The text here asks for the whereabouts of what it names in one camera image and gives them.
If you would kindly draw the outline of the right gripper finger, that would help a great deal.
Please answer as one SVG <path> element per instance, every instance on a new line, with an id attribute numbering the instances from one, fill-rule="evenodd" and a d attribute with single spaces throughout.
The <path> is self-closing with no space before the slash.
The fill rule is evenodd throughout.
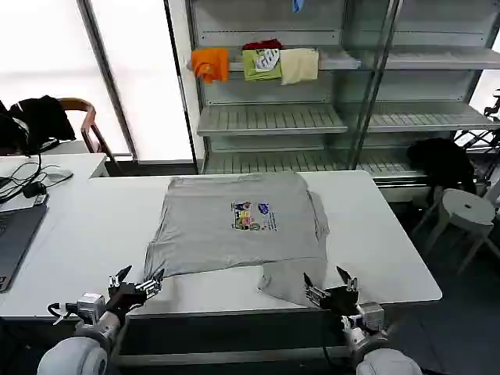
<path id="1" fill-rule="evenodd" d="M 331 308 L 331 294 L 313 284 L 307 273 L 303 273 L 305 282 L 305 295 L 308 300 L 321 309 Z"/>
<path id="2" fill-rule="evenodd" d="M 346 291 L 358 291 L 358 279 L 356 277 L 351 277 L 351 275 L 340 266 L 336 266 L 336 270 L 345 283 Z"/>

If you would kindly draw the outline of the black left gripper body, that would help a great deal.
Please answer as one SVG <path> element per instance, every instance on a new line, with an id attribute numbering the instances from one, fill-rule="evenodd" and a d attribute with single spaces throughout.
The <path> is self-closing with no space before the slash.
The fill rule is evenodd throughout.
<path id="1" fill-rule="evenodd" d="M 147 294 L 134 283 L 120 283 L 119 286 L 108 288 L 109 300 L 105 305 L 106 311 L 128 313 L 135 305 L 143 305 Z"/>

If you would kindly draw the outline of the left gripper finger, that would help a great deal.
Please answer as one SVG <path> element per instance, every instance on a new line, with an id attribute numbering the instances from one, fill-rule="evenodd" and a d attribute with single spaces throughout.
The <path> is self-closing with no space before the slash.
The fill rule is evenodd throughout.
<path id="1" fill-rule="evenodd" d="M 158 270 L 153 276 L 148 280 L 136 284 L 134 290 L 139 294 L 143 295 L 145 299 L 150 299 L 157 295 L 163 287 L 163 275 L 165 270 Z"/>
<path id="2" fill-rule="evenodd" d="M 132 266 L 127 266 L 119 270 L 115 275 L 109 277 L 109 287 L 118 288 L 130 272 Z"/>

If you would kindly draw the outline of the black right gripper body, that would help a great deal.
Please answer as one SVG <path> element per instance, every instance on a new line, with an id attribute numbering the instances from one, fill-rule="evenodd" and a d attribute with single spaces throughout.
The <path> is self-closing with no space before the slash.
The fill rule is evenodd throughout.
<path id="1" fill-rule="evenodd" d="M 358 314 L 357 303 L 359 292 L 348 289 L 346 286 L 339 286 L 327 289 L 330 294 L 328 302 L 329 309 L 339 316 L 354 316 Z"/>

